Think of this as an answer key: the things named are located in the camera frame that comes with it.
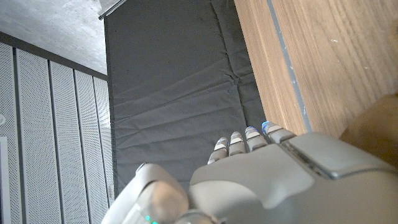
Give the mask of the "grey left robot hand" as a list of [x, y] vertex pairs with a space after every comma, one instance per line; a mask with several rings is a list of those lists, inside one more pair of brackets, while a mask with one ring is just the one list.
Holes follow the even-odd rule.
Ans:
[[188, 190], [143, 163], [104, 223], [396, 223], [397, 169], [320, 133], [271, 122], [215, 145]]

